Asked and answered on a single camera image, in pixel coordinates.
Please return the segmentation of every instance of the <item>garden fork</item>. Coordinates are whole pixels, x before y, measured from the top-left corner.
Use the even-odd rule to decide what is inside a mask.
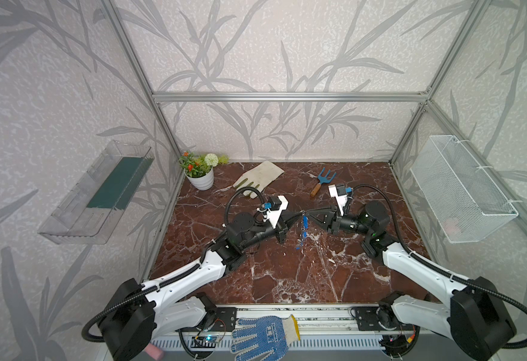
[[[319,183],[316,184],[316,186],[314,187],[314,189],[312,190],[312,192],[310,193],[310,196],[313,198],[316,196],[316,194],[318,193],[319,191],[319,188],[322,186],[322,184],[324,183],[330,183],[332,181],[332,179],[334,179],[334,177],[336,176],[336,172],[334,172],[334,174],[332,175],[332,178],[328,179],[328,176],[330,175],[330,172],[331,170],[328,170],[328,172],[326,173],[325,176],[322,176],[322,174],[324,174],[324,170],[326,170],[325,167],[322,168],[322,172],[319,174],[318,176],[318,180],[319,180]]]

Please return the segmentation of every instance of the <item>beige glove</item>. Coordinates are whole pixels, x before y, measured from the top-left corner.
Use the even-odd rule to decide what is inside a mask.
[[[238,180],[233,184],[234,188],[240,187],[254,187],[258,191],[263,191],[268,184],[270,184],[274,179],[279,177],[284,171],[282,168],[278,167],[270,161],[265,161],[258,165],[257,167],[248,170],[243,173]],[[244,196],[250,196],[255,198],[257,195],[252,191],[243,192]]]

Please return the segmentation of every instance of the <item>blue dotted glove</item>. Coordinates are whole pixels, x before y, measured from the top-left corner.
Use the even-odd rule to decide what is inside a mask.
[[[278,361],[288,352],[289,344],[300,339],[294,316],[240,318],[237,324],[245,327],[232,332],[231,353],[237,353],[235,361],[250,361],[264,355],[261,361]]]

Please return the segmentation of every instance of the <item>white flower pot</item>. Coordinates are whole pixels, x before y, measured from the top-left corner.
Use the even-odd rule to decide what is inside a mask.
[[[213,167],[211,167],[211,170],[209,171],[209,173],[204,175],[203,177],[199,177],[199,178],[187,177],[187,179],[190,180],[191,184],[193,184],[195,188],[199,189],[200,191],[206,191],[210,189],[211,186],[213,185]]]

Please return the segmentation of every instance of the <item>blue clip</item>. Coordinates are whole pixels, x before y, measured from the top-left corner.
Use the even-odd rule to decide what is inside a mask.
[[[302,222],[303,222],[302,235],[301,235],[301,237],[300,237],[300,244],[299,244],[299,246],[296,247],[296,249],[300,249],[300,248],[302,248],[302,246],[303,246],[303,242],[304,242],[304,240],[305,240],[306,237],[307,237],[307,232],[306,232],[306,229],[307,229],[307,217],[306,217],[305,214],[304,214],[303,217],[302,217]]]

